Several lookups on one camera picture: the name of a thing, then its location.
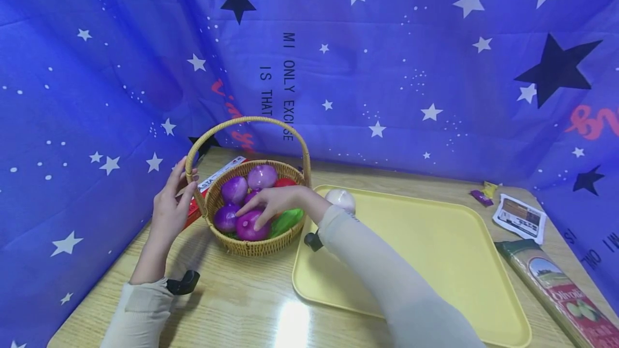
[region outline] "hand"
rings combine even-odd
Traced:
[[[184,173],[186,159],[187,156],[176,164],[163,189],[155,195],[148,239],[162,247],[170,247],[183,230],[190,209],[191,197],[197,188],[197,169],[193,169],[192,172],[194,181],[187,185]],[[186,188],[183,195],[177,201],[176,195],[184,186]]]
[[[299,208],[303,190],[308,190],[308,188],[301,185],[265,188],[241,207],[236,216],[246,214],[256,207],[264,207],[264,211],[256,219],[256,224],[254,225],[254,230],[260,230],[275,215],[289,209]]]

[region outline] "beige sleeve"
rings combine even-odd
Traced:
[[[101,348],[158,348],[174,296],[167,278],[152,284],[126,283]]]
[[[485,348],[462,313],[354,215],[331,206],[318,227],[326,249],[378,302],[396,347]]]

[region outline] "table surface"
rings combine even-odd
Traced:
[[[200,180],[210,176],[239,155],[212,148],[199,165]],[[261,158],[243,154],[248,158]],[[300,165],[300,158],[269,156]],[[457,203],[484,218],[495,241],[514,241],[518,236],[496,226],[496,206],[483,207],[470,195],[477,184],[314,162],[312,184],[401,194]],[[509,194],[541,208],[528,191],[500,187]],[[90,294],[49,342],[51,348],[99,347],[117,306],[121,287],[131,276],[148,235],[148,226],[110,268]],[[303,301],[292,287],[292,268],[298,241],[276,255],[243,258],[226,253],[203,219],[184,230],[168,258],[167,273],[180,278],[188,269],[200,272],[196,290],[181,296],[162,333],[161,347],[387,347],[390,334],[384,320]],[[616,325],[619,319],[572,254],[551,222],[546,223],[543,249]],[[573,344],[541,304],[506,266],[518,299],[533,331],[530,347],[571,347]]]

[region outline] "green leaf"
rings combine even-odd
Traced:
[[[269,234],[269,238],[275,238],[279,235],[285,233],[286,231],[292,229],[305,215],[302,209],[289,209],[288,211],[284,211],[281,215],[273,221],[271,225],[271,231]]]

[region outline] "blue cloth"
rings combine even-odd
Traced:
[[[0,345],[44,347],[187,137],[236,115],[317,160],[531,190],[619,310],[618,25],[618,0],[0,0]]]

